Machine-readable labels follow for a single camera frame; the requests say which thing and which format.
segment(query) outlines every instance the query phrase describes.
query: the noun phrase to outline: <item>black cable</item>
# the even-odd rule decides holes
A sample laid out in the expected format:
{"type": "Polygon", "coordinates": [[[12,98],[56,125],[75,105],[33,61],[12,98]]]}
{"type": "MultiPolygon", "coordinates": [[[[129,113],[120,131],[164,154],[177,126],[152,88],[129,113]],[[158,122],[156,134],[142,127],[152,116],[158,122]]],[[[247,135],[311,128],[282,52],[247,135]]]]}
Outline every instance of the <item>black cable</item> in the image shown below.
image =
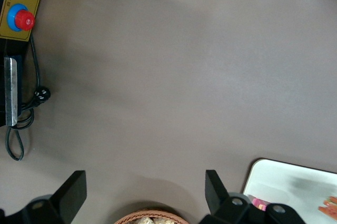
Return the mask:
{"type": "Polygon", "coordinates": [[[22,112],[29,111],[29,115],[25,119],[19,120],[15,126],[8,127],[7,133],[6,133],[6,140],[5,140],[6,150],[8,154],[10,155],[11,158],[13,158],[16,161],[21,161],[25,153],[22,140],[21,140],[21,137],[18,131],[28,128],[33,123],[34,107],[39,106],[43,102],[47,101],[50,97],[50,91],[48,90],[48,88],[40,86],[41,77],[40,77],[40,71],[39,71],[39,66],[37,62],[36,49],[35,49],[33,35],[30,36],[29,40],[31,42],[32,56],[33,56],[33,62],[34,62],[34,67],[35,67],[36,91],[34,92],[34,96],[32,97],[32,99],[28,103],[22,104],[22,112]],[[9,146],[9,137],[11,135],[12,130],[15,132],[17,142],[19,143],[20,152],[21,152],[19,156],[16,156],[12,152],[9,146]]]}

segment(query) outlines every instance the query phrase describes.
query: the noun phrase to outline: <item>woven basket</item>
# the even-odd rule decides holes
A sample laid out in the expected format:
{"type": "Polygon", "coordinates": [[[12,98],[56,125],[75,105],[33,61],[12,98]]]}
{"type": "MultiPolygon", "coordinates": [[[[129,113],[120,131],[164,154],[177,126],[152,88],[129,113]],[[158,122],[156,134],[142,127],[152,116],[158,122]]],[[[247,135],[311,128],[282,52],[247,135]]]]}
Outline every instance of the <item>woven basket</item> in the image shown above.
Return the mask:
{"type": "Polygon", "coordinates": [[[151,210],[151,209],[144,209],[137,212],[133,212],[127,216],[124,216],[122,219],[115,222],[115,224],[127,224],[130,221],[140,219],[143,217],[150,217],[150,218],[163,218],[168,220],[173,220],[175,224],[189,224],[186,220],[180,218],[173,213],[166,212],[163,210],[151,210]]]}

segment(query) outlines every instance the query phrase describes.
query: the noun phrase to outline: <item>emergency stop button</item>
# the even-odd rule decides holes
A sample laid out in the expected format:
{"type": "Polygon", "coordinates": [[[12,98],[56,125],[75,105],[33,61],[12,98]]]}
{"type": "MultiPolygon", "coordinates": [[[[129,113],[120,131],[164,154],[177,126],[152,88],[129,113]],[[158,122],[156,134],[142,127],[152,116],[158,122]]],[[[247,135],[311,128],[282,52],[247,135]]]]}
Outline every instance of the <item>emergency stop button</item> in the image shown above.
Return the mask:
{"type": "Polygon", "coordinates": [[[33,28],[35,18],[25,5],[15,4],[8,11],[7,24],[13,31],[27,31],[33,28]]]}
{"type": "Polygon", "coordinates": [[[16,13],[14,23],[19,29],[23,29],[25,31],[31,30],[35,23],[34,15],[27,10],[21,9],[16,13]]]}

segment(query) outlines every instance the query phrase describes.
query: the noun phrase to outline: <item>yellow control panel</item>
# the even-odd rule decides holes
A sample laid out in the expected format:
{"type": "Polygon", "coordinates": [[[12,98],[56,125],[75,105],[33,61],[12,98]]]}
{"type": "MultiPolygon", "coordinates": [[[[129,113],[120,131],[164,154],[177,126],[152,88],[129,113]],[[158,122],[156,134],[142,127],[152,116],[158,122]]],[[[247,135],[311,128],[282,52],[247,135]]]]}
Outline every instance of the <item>yellow control panel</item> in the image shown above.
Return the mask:
{"type": "Polygon", "coordinates": [[[28,41],[39,0],[3,0],[0,38],[28,41]]]}

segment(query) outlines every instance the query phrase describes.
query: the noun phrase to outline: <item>screw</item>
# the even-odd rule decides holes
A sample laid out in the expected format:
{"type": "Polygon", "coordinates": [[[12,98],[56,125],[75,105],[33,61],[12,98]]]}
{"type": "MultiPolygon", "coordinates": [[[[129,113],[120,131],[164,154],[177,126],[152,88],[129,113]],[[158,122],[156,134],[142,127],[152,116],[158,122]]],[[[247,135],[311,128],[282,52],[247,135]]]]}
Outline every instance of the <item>screw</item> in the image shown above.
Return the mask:
{"type": "Polygon", "coordinates": [[[35,203],[35,204],[32,205],[32,209],[35,210],[37,208],[42,207],[43,205],[44,205],[44,201],[43,200],[39,201],[39,202],[37,202],[37,203],[35,203]]]}
{"type": "Polygon", "coordinates": [[[279,206],[279,205],[276,205],[276,206],[273,206],[273,209],[275,212],[277,213],[285,213],[285,210],[283,207],[279,206]]]}
{"type": "Polygon", "coordinates": [[[242,200],[241,199],[239,199],[239,198],[234,198],[233,200],[232,200],[232,203],[234,204],[234,205],[236,205],[236,206],[242,206],[242,200]]]}

